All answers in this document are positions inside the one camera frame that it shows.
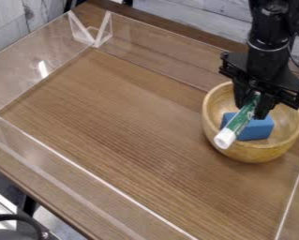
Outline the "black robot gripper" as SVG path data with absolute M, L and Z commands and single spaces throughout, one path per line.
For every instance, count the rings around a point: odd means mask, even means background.
M 219 73 L 232 82 L 237 109 L 260 93 L 253 118 L 263 120 L 277 104 L 299 109 L 299 78 L 289 70 L 289 39 L 248 39 L 247 52 L 223 52 Z

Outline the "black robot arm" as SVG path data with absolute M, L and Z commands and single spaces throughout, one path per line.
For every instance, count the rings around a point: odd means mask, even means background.
M 299 108 L 299 78 L 289 70 L 292 43 L 299 38 L 299 0 L 249 0 L 249 15 L 248 50 L 223 52 L 219 72 L 231 78 L 236 107 L 260 94 L 253 117 L 263 119 L 279 103 Z

